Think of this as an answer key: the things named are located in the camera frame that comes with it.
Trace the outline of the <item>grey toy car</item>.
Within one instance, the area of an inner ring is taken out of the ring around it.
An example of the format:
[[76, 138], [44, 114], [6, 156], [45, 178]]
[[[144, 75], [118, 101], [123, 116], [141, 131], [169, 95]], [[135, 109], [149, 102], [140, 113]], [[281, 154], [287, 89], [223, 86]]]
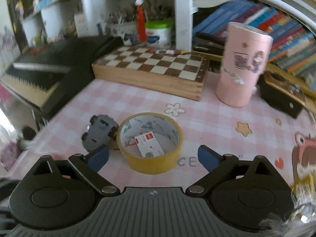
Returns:
[[118, 123], [108, 115], [93, 115], [87, 130], [82, 134], [83, 147], [92, 152], [102, 145], [108, 146], [116, 138]]

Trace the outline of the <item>small white red card box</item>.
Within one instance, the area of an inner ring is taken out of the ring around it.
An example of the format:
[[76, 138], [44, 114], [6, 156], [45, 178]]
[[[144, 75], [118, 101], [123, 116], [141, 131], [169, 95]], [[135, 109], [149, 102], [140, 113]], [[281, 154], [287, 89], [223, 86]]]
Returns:
[[153, 132], [135, 136], [134, 140], [142, 157], [158, 157], [165, 154]]

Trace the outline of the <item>yellow tape roll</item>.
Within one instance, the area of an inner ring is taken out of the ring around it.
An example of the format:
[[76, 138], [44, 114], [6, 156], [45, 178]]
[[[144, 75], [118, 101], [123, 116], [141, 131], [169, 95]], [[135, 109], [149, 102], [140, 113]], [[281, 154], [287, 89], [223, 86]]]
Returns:
[[145, 112], [126, 118], [118, 128], [116, 140], [131, 169], [155, 175], [177, 165], [183, 133], [172, 118]]

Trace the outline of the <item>pink checkered tablecloth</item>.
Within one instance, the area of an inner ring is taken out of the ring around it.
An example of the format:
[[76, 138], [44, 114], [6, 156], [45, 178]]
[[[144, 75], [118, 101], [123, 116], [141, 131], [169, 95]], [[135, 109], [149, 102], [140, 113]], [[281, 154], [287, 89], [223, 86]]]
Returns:
[[[315, 136], [308, 113], [297, 119], [271, 108], [258, 94], [243, 108], [232, 108], [215, 95], [219, 76], [209, 73], [201, 101], [193, 101], [157, 91], [104, 80], [94, 80], [73, 98], [36, 136], [10, 171], [21, 179], [43, 155], [67, 159], [75, 153], [86, 154], [81, 137], [90, 119], [107, 115], [121, 127], [121, 145], [111, 143], [109, 161], [99, 174], [118, 188], [187, 188], [205, 176], [198, 161], [198, 148], [206, 145], [224, 155], [241, 160], [265, 156], [285, 181], [292, 185], [292, 150], [295, 135]], [[133, 170], [128, 160], [141, 157], [134, 138], [153, 132], [166, 154], [178, 148], [172, 169], [161, 174]]]

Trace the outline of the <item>black wooden small box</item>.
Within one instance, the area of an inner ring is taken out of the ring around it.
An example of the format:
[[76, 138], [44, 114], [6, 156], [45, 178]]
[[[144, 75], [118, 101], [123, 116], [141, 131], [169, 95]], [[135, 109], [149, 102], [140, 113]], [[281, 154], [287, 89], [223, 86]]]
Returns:
[[263, 100], [294, 119], [305, 107], [306, 98], [300, 86], [276, 72], [265, 71], [259, 77], [258, 85]]

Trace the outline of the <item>wooden chessboard box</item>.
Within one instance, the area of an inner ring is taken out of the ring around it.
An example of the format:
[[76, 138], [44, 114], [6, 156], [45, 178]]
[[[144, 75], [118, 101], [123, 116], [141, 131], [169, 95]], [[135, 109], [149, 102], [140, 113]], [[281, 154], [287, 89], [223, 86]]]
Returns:
[[209, 60], [184, 50], [121, 46], [92, 63], [97, 79], [200, 101]]

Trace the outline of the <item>black Yamaha keyboard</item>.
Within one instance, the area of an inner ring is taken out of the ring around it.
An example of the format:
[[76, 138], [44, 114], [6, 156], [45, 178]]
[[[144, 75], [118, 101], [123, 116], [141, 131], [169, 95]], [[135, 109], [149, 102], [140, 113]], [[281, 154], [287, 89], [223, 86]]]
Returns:
[[52, 118], [94, 80], [92, 63], [123, 44], [120, 38], [72, 37], [29, 49], [1, 76], [1, 84], [42, 116]]

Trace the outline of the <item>pink cylindrical canister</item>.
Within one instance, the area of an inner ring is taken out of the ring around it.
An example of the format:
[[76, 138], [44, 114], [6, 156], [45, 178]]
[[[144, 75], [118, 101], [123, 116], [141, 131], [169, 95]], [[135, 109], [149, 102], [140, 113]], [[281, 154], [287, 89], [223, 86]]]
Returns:
[[248, 104], [265, 70], [273, 38], [255, 27], [230, 22], [216, 95], [228, 106]]

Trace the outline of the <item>red pen with white cap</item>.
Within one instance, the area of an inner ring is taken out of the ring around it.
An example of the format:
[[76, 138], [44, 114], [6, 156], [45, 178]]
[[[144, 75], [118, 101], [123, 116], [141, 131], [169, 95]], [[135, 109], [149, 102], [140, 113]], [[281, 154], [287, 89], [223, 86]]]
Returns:
[[138, 30], [138, 38], [140, 42], [146, 42], [146, 20], [143, 10], [144, 0], [136, 0], [135, 5], [137, 7], [137, 30]]

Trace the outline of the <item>white green lid jar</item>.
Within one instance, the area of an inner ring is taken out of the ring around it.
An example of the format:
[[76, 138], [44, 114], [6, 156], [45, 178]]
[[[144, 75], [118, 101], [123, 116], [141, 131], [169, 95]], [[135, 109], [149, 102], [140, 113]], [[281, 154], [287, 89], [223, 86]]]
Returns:
[[146, 22], [147, 45], [155, 48], [171, 47], [172, 18]]

